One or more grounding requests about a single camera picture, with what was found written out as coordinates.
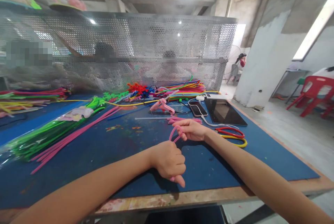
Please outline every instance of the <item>perforated metal panel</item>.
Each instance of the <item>perforated metal panel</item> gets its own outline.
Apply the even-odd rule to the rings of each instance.
[[[0,44],[8,44],[0,74],[11,88],[110,91],[193,75],[208,90],[219,90],[237,25],[224,17],[0,11]],[[28,41],[35,44],[27,47]]]

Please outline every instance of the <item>floor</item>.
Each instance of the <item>floor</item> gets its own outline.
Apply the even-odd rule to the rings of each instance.
[[[232,100],[236,87],[226,85],[223,81],[220,92]],[[327,120],[321,119],[319,113],[314,112],[305,118],[299,117],[302,109],[295,107],[285,110],[284,101],[272,99],[261,112],[254,112],[238,105],[246,114],[261,124],[265,130],[281,140],[285,145],[295,151],[303,159],[312,164],[316,169],[334,181],[334,117]],[[327,214],[334,218],[334,191],[321,195],[313,200]],[[253,201],[223,205],[229,224],[238,222],[263,205],[262,201]],[[132,223],[130,214],[124,223]],[[103,223],[118,223],[114,218],[106,217]],[[287,223],[278,215],[265,219],[261,224]]]

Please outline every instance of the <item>pink glue gun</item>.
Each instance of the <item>pink glue gun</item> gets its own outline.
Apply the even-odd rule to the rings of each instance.
[[[160,101],[156,102],[153,106],[151,106],[150,111],[153,112],[157,109],[162,109],[163,112],[166,110],[169,111],[171,115],[175,114],[175,110],[172,109],[170,106],[167,106],[166,102],[166,99],[160,99]]]

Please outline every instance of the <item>tablet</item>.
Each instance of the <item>tablet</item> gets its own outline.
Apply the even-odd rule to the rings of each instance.
[[[231,124],[238,126],[247,126],[247,123],[239,115],[239,113],[224,99],[206,99],[205,105],[211,116],[212,122]]]

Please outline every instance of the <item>worker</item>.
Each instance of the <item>worker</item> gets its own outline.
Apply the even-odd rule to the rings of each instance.
[[[181,127],[184,141],[203,141],[216,150],[254,194],[289,223],[334,223],[269,166],[213,130],[190,119],[173,124],[176,125]],[[174,142],[162,142],[61,187],[28,208],[12,223],[78,223],[117,190],[150,168],[156,168],[162,177],[173,178],[174,182],[185,187],[182,178],[186,169],[184,162],[185,157]]]
[[[312,76],[321,76],[321,77],[334,79],[334,66],[333,67],[324,67],[324,68],[320,69],[318,72],[315,72],[314,74],[312,74]],[[312,83],[309,82],[305,86],[304,92],[309,90],[311,86],[312,86]],[[331,86],[323,86],[320,89],[318,95],[327,95],[331,89],[332,89]]]
[[[241,53],[235,62],[235,64],[238,65],[238,74],[242,73],[242,70],[246,64],[246,56],[247,54]]]

